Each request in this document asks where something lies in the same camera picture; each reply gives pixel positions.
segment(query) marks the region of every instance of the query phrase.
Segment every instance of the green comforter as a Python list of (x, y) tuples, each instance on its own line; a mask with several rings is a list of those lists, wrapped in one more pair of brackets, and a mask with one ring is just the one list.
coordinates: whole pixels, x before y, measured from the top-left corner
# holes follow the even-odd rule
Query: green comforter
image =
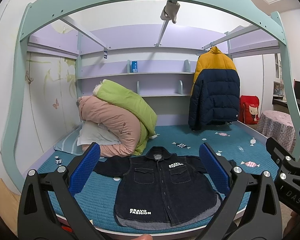
[(101, 100), (130, 111), (140, 120), (140, 140), (134, 155), (141, 155), (146, 148), (148, 137), (156, 134), (154, 131), (157, 123), (156, 113), (140, 95), (111, 80), (103, 80), (99, 90), (93, 94)]

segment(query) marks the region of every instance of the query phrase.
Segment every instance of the shirt collar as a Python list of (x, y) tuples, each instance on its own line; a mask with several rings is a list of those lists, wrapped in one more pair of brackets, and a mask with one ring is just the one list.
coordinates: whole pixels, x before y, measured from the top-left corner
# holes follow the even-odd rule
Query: shirt collar
[(162, 146), (153, 146), (146, 154), (146, 157), (148, 159), (154, 160), (154, 155), (155, 154), (161, 154), (162, 158), (161, 159), (168, 159), (171, 156), (171, 153), (167, 151), (166, 148)]

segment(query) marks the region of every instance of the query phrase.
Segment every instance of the white pillow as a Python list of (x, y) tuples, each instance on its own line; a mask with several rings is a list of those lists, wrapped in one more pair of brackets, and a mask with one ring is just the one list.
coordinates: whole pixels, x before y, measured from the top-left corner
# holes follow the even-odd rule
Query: white pillow
[(113, 145), (121, 143), (120, 139), (113, 132), (109, 131), (107, 127), (104, 129), (95, 122), (85, 121), (79, 132), (77, 146), (91, 144), (93, 142), (96, 142), (99, 145)]
[(97, 93), (98, 93), (98, 91), (99, 91), (101, 85), (102, 85), (102, 82), (94, 88), (94, 90), (93, 90), (92, 93), (93, 93), (95, 96), (97, 96)]
[(109, 130), (108, 127), (106, 127), (103, 123), (98, 123), (98, 126), (99, 126), (101, 129)]

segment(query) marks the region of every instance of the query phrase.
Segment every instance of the white shelf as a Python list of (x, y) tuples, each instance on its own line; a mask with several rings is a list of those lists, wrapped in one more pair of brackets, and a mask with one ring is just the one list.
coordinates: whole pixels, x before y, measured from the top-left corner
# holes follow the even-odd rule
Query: white shelf
[(141, 95), (141, 97), (143, 98), (147, 98), (147, 97), (189, 97), (191, 96), (190, 94), (171, 94), (171, 95)]
[(119, 73), (119, 74), (108, 74), (108, 75), (100, 75), (100, 76), (92, 76), (92, 77), (80, 77), (77, 79), (87, 79), (87, 78), (97, 78), (97, 77), (111, 77), (111, 76), (124, 76), (124, 75), (140, 75), (140, 74), (192, 74), (194, 72), (138, 72), (138, 73)]

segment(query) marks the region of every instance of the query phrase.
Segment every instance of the mint green bed frame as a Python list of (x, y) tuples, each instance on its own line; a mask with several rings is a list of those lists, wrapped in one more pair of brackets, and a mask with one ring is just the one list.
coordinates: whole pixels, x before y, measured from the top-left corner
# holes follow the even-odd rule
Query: mint green bed frame
[[(12, 94), (1, 152), (3, 165), (20, 192), (23, 188), (24, 178), (17, 168), (14, 149), (18, 139), (18, 127), (20, 124), (24, 97), (24, 76), (26, 72), (28, 38), (40, 28), (67, 15), (94, 6), (119, 1), (127, 0), (37, 0), (27, 6), (18, 32), (14, 58)], [(178, 1), (200, 4), (235, 15), (258, 26), (279, 41), (284, 88), (289, 112), (297, 135), (293, 156), (298, 160), (300, 158), (300, 137), (298, 134), (300, 130), (300, 112), (293, 90), (288, 45), (279, 13), (274, 12), (271, 14), (271, 17), (269, 17), (260, 11), (251, 0)]]

